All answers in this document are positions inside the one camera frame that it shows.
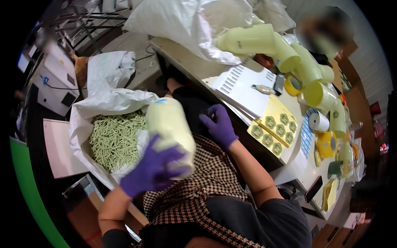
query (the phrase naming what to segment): white plastic bag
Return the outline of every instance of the white plastic bag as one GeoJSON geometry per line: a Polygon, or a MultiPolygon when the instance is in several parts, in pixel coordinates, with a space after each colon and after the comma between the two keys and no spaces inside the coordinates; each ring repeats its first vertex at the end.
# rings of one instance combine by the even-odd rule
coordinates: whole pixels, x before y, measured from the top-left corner
{"type": "Polygon", "coordinates": [[[283,33],[296,26],[294,20],[285,11],[281,0],[259,0],[255,7],[254,14],[265,23],[271,23],[274,31],[278,33],[283,33]]]}
{"type": "Polygon", "coordinates": [[[252,8],[245,0],[144,0],[123,29],[171,39],[208,61],[238,65],[239,57],[212,41],[227,29],[251,24],[252,8]]]}
{"type": "Polygon", "coordinates": [[[352,141],[353,144],[356,144],[359,149],[358,149],[358,162],[357,162],[357,167],[353,168],[353,174],[346,179],[348,182],[359,182],[361,179],[365,176],[365,168],[367,167],[364,164],[364,151],[362,150],[361,147],[361,138],[355,138],[352,141]]]}
{"type": "MultiPolygon", "coordinates": [[[[89,58],[87,74],[88,97],[72,105],[69,138],[71,150],[85,167],[110,190],[134,168],[124,167],[109,174],[89,156],[88,138],[93,130],[96,115],[121,115],[141,109],[158,96],[152,92],[118,88],[125,85],[135,71],[135,54],[116,51],[89,58]]],[[[138,156],[141,157],[148,143],[148,132],[137,132],[138,156]]]]}

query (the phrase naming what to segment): yellow sticker sheet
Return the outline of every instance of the yellow sticker sheet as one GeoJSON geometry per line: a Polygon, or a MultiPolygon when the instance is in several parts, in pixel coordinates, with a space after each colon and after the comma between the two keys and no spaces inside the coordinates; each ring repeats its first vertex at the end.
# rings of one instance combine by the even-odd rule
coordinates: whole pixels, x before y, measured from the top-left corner
{"type": "MultiPolygon", "coordinates": [[[[265,114],[260,120],[263,125],[276,133],[286,143],[292,144],[298,129],[296,118],[275,95],[270,96],[265,114]]],[[[285,149],[282,143],[254,121],[248,127],[247,132],[278,158],[285,149]]]]}

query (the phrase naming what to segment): gloved hand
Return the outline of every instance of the gloved hand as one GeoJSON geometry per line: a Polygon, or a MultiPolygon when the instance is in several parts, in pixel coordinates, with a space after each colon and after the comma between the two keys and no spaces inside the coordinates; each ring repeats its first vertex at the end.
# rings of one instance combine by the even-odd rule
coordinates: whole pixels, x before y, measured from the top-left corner
{"type": "Polygon", "coordinates": [[[224,150],[229,150],[230,145],[233,141],[239,137],[234,133],[234,129],[231,125],[229,115],[224,106],[221,104],[212,105],[208,109],[210,115],[214,115],[212,119],[208,116],[200,114],[198,117],[208,128],[209,133],[212,137],[219,142],[224,150]]]}
{"type": "Polygon", "coordinates": [[[181,153],[176,146],[156,152],[153,150],[153,145],[158,138],[159,135],[156,135],[150,140],[146,152],[137,167],[121,180],[121,188],[132,198],[144,191],[166,189],[174,182],[170,178],[178,177],[189,171],[187,167],[167,170],[166,165],[169,162],[178,160],[185,154],[181,153]]]}

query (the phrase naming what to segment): white machine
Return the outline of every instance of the white machine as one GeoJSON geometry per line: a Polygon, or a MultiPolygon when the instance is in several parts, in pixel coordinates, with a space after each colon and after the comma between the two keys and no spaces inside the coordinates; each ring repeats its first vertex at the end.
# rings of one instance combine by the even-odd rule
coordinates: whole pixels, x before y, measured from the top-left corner
{"type": "Polygon", "coordinates": [[[80,95],[74,64],[58,46],[44,55],[33,74],[33,83],[39,88],[37,102],[61,116],[80,95]]]}

